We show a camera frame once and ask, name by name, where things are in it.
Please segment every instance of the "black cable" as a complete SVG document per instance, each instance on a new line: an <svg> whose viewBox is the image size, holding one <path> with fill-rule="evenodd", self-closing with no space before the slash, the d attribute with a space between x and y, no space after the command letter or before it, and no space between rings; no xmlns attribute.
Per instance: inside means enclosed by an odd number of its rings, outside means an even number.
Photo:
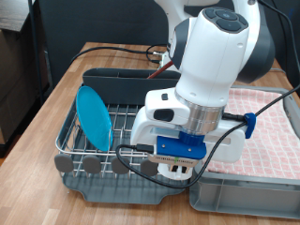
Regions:
<svg viewBox="0 0 300 225"><path fill-rule="evenodd" d="M271 7L270 5L266 4L263 0L258 0L262 5L274 10L275 12L279 13L282 17L284 17L287 21L288 21L288 24L290 26L290 30L291 30L291 33L292 33L292 46L293 46L293 53L294 53L294 56L295 56L295 59L296 59L296 62L297 62L297 66L298 66L298 71L299 71L299 75L300 75L300 65L299 65L299 60L298 60L298 55L297 55L297 50L296 50L296 47L295 47L295 41L294 41L294 36L293 36L293 26L292 26L292 23L289 19L289 17L287 17L284 13L282 13L281 11L277 10L276 8L274 7ZM286 96L290 95L291 93L295 92L296 90L298 90L300 88L300 83L298 84L298 86L296 86L293 90L285 93L284 95L282 95L281 97L278 97L276 98L275 100L273 100L271 103L267 104L266 106L264 106L262 109L260 109L258 112L255 113L256 116L259 116L262 112L264 112L265 110L267 110L268 108L270 108L272 105L274 105L275 103L277 103L278 101L282 100L283 98L285 98ZM168 187L168 188L189 188L191 186L193 186L203 175L204 171L206 170L207 166L208 166L208 163L210 162L210 160L212 159L213 155L215 154L218 146L221 144L221 142L232 132L234 132L236 129L239 129L241 127L243 127L244 125L246 125L247 122L244 122L244 123L241 123L240 125L236 126L236 127L233 127L231 128L230 130L228 130L225 134L222 135L222 137L219 138L219 140L216 142L215 146L213 147L211 153L209 154L207 160L205 161L204 165L202 166L200 172L198 173L198 175L196 176L196 178L189 184L187 185L183 185L183 186L174 186L174 185L170 185L168 183L164 183L164 182L161 182L161 181L158 181L157 179L154 179L134 168L132 168L129 164L127 164L121 157L120 155L120 149L122 147L126 147L126 148L132 148L132 149L137 149L136 146L133 146L133 145L127 145L127 144L120 144L119 146L117 146L116 150L115 150L115 153L118 157L118 159L123 163L124 166L126 166L128 169L130 169L131 171L135 172L136 174L138 174L139 176L147 179L147 180L150 180L156 184L159 184L159 185L162 185L164 187Z"/></svg>
<svg viewBox="0 0 300 225"><path fill-rule="evenodd" d="M144 51L135 51L135 50L129 50L129 49L124 49L124 48L118 48L118 47L95 47L95 48L91 48L82 52L79 52L78 54L76 54L70 61L69 65L71 66L71 64L74 62L74 60L76 58L78 58L79 56L81 56L82 54L94 51L94 50L118 50L118 51L123 51L123 52L128 52L128 53L142 53L142 54L153 54L152 52L144 52Z"/></svg>
<svg viewBox="0 0 300 225"><path fill-rule="evenodd" d="M295 44L295 40L294 40L293 25L292 25L292 22L291 22L290 18L287 15L285 15L283 12L281 12L278 9L276 9L276 8L270 6L269 4L265 3L263 0L258 0L258 1L262 5L266 6L267 8L270 8L273 11L275 11L276 13L280 14L288 22L288 24L290 26L290 32L291 32L291 38L292 38L293 54L294 54L294 57L295 57L295 60L296 60L296 64L297 64L298 72L299 72L299 77L300 77L300 64L299 64L299 59L298 59L297 50L296 50L296 44ZM297 91L299 88L300 88L300 83L294 89L292 89L291 91L283 94L281 97L276 98L275 100L273 100L272 102L270 102L269 104L267 104L266 106L264 106L262 109L260 109L258 112L256 112L255 115L256 116L260 115L262 112L264 112L265 110L267 110L268 108L270 108L272 105L274 105L278 101L282 100L286 96L290 95L291 93Z"/></svg>
<svg viewBox="0 0 300 225"><path fill-rule="evenodd" d="M167 187L167 188L176 188L176 189L182 189L182 188L189 188L191 186L193 186L194 184L196 184L196 182L202 177L203 173L205 172L207 166L208 166L208 163L210 162L210 160L212 159L213 155L215 154L218 146L221 144L221 142L230 134L232 133L233 131L235 131L236 129L239 129L241 127L243 127L244 125L246 124L246 122L238 125L238 126L235 126L233 128L231 128L230 130L228 130L225 134L223 134L222 137L220 137L220 139L216 142L215 146L213 147L211 153L209 154L207 160L205 161L204 165L202 166L200 172L198 173L198 175L196 176L196 178L194 180L192 180L189 184L187 185L183 185L183 186L175 186L175 185L170 185L168 183L164 183L164 182L161 182L157 179L154 179L152 178L151 176L148 176L140 171L138 171L137 169L135 168L132 168L129 164L127 164L123 158L121 157L120 155L120 149L122 147L126 147L126 148L131 148L131 149L136 149L136 146L134 145L127 145L127 144L120 144L116 147L115 149L115 154L117 155L118 159L122 162L122 164L124 166L126 166L128 169L130 169L131 171L135 172L136 174L138 174L139 176L149 180L149 181L152 181L158 185L162 185L164 187Z"/></svg>
<svg viewBox="0 0 300 225"><path fill-rule="evenodd" d="M151 59L151 58L149 57L149 53L150 53L149 50L151 50L152 48L154 48L154 47L156 47L156 46L167 47L166 44L151 45L151 46L146 50L146 57L147 57L147 59L148 59L150 62L155 63L155 64L159 64L159 60L154 60L154 59Z"/></svg>
<svg viewBox="0 0 300 225"><path fill-rule="evenodd" d="M41 83L39 57L38 57L38 38L37 38L35 14L34 14L34 8L33 8L33 5L32 5L32 0L28 0L28 6L29 6L29 15L30 15L30 21L31 21L31 28L32 28L32 37L33 37L33 41L34 41L35 56L36 56L37 83L38 83L39 100L40 100L40 105L42 106L44 104L44 95L43 95L43 88L42 88L42 83Z"/></svg>
<svg viewBox="0 0 300 225"><path fill-rule="evenodd" d="M275 0L272 0L272 3L274 5L275 9L278 9L278 6L275 3ZM283 25L283 21L280 15L278 15L279 17L279 21L280 21L280 25L281 25L281 29L283 32L283 38L284 38L284 46L285 46L285 71L288 72L288 38L287 35L285 33L285 29L284 29L284 25Z"/></svg>

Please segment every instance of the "wooden countertop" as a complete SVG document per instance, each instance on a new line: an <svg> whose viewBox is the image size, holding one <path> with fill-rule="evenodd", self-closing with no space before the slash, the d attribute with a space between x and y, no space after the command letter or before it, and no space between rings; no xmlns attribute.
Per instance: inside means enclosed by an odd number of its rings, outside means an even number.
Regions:
<svg viewBox="0 0 300 225"><path fill-rule="evenodd" d="M0 29L20 32L28 15L27 0L0 0Z"/></svg>
<svg viewBox="0 0 300 225"><path fill-rule="evenodd" d="M84 49L96 46L112 44L87 43ZM89 68L156 66L143 54L109 50L89 52L71 65L1 166L0 224L300 224L290 219L198 212L189 205L188 190L164 198L159 205L91 203L79 192L68 192L54 166L54 142L83 73ZM281 72L270 72L253 85L291 88Z"/></svg>

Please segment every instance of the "gray plastic bin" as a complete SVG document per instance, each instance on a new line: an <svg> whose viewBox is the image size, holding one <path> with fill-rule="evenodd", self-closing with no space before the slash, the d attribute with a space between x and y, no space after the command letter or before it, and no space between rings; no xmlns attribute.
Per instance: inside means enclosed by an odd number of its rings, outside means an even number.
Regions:
<svg viewBox="0 0 300 225"><path fill-rule="evenodd" d="M235 87L280 94L287 92L282 88ZM299 107L292 96L286 97L283 105L299 137ZM189 202L199 211L300 218L300 181L205 172L197 185L189 189Z"/></svg>

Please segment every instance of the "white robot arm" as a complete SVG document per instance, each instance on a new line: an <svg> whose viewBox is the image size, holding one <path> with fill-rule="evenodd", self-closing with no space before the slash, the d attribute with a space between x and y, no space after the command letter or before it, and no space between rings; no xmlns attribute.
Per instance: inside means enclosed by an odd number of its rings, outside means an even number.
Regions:
<svg viewBox="0 0 300 225"><path fill-rule="evenodd" d="M219 0L155 0L166 12L169 23L169 45L172 43L173 31L177 24L190 18L191 16L184 11L185 6L208 6L214 5ZM261 28L261 14L257 1L248 0L232 0L234 11L242 15L247 21L249 26L249 36L247 41L247 48L243 57L243 63L240 71L245 66L249 57L251 56L260 34ZM168 54L164 54L162 66L170 61Z"/></svg>
<svg viewBox="0 0 300 225"><path fill-rule="evenodd" d="M130 137L132 145L154 147L148 157L159 163L162 175L189 179L216 137L236 126L221 117L243 62L248 32L245 18L222 8L207 8L175 27L170 58L181 78L175 88L148 92ZM235 130L213 159L235 162L244 141L245 131Z"/></svg>

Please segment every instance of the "checkered cloth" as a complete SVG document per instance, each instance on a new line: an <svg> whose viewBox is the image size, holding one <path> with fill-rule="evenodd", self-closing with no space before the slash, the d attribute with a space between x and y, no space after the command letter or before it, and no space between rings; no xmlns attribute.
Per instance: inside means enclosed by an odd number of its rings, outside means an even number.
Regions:
<svg viewBox="0 0 300 225"><path fill-rule="evenodd" d="M280 94L231 89L226 113L255 113ZM263 112L242 157L235 163L211 161L209 172L300 179L300 141L293 131L282 100Z"/></svg>

